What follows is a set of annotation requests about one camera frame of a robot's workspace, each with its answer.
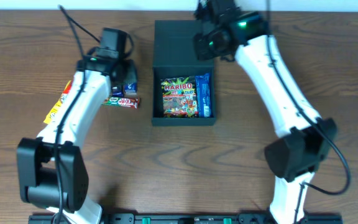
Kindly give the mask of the green red KitKat bar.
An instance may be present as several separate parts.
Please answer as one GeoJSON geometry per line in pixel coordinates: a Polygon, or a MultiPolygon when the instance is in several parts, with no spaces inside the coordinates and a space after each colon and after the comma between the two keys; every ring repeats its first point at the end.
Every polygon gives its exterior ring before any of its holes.
{"type": "Polygon", "coordinates": [[[139,107],[140,100],[138,98],[125,98],[125,97],[109,97],[103,104],[108,106],[118,106],[126,108],[137,109],[139,107]]]}

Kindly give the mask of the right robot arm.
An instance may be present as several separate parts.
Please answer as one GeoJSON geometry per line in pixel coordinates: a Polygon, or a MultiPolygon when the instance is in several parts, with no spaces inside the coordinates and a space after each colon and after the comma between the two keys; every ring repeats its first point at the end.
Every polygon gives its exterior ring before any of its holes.
{"type": "Polygon", "coordinates": [[[265,147],[275,177],[267,221],[275,223],[341,223],[332,213],[308,213],[306,193],[337,132],[322,119],[287,69],[269,24],[259,12],[244,14],[234,1],[199,1],[195,18],[202,24],[194,36],[199,60],[236,62],[248,74],[271,117],[277,140],[265,147]]]}

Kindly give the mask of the dark green lidded box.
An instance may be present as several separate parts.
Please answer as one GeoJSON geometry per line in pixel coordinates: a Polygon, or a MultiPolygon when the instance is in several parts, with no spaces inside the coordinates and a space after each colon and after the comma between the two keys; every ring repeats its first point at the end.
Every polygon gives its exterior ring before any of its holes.
{"type": "Polygon", "coordinates": [[[197,21],[155,21],[152,113],[154,126],[212,126],[216,122],[214,61],[198,60],[193,45],[193,37],[200,31],[201,23],[197,21]],[[210,117],[165,118],[161,81],[206,73],[210,74],[210,117]]]}

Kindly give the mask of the Haribo candy bag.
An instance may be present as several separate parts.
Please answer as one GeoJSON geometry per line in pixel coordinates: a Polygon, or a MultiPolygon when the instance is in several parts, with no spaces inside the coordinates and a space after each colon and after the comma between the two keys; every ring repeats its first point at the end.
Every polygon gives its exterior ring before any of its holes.
{"type": "Polygon", "coordinates": [[[197,118],[198,102],[195,77],[161,79],[163,116],[197,118]]]}

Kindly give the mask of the dark blue candy bar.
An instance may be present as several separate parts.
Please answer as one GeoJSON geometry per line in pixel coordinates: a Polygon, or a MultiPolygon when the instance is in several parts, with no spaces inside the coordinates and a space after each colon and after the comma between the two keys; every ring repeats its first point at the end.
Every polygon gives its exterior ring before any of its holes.
{"type": "Polygon", "coordinates": [[[124,90],[122,85],[114,86],[111,90],[112,97],[124,97],[124,90]]]}

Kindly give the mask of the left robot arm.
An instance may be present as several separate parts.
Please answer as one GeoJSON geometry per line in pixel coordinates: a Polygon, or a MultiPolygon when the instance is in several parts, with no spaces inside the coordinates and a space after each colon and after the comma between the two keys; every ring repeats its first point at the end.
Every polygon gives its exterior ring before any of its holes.
{"type": "Polygon", "coordinates": [[[132,52],[126,50],[132,42],[127,32],[103,29],[99,46],[81,54],[57,114],[36,138],[22,138],[17,146],[21,200],[52,212],[51,223],[102,220],[102,207],[88,196],[81,148],[112,86],[135,75],[132,52]]]}

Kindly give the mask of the blue Eclipse mint tin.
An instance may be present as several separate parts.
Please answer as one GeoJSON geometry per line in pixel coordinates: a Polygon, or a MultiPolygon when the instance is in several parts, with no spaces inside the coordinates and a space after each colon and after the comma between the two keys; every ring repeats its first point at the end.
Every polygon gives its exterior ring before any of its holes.
{"type": "Polygon", "coordinates": [[[137,82],[124,84],[124,94],[125,95],[136,95],[137,90],[138,90],[137,82]]]}

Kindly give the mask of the long blue cookie pack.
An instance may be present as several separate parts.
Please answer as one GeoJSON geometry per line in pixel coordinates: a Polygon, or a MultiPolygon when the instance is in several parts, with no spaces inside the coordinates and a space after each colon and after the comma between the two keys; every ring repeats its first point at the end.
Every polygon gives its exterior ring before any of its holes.
{"type": "Polygon", "coordinates": [[[198,99],[198,114],[200,118],[209,118],[211,116],[211,93],[209,79],[209,73],[195,76],[198,99]]]}

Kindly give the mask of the red snack bag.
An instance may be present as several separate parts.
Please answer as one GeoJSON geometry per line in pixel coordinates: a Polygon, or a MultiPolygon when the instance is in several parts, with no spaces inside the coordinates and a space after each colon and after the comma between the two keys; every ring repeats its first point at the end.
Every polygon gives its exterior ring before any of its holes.
{"type": "Polygon", "coordinates": [[[62,93],[67,95],[67,94],[70,92],[71,86],[72,86],[72,81],[70,80],[70,81],[66,84],[65,89],[64,89],[64,91],[63,91],[62,93]]]}

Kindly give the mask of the yellow snack bag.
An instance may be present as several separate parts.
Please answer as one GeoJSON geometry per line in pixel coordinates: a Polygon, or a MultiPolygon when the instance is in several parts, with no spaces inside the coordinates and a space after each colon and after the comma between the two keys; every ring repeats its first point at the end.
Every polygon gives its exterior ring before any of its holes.
{"type": "Polygon", "coordinates": [[[59,109],[61,108],[63,102],[65,101],[65,98],[67,97],[68,92],[64,91],[61,95],[59,100],[54,104],[52,109],[49,111],[48,115],[46,115],[44,119],[45,124],[50,124],[53,121],[53,118],[58,113],[59,109]]]}

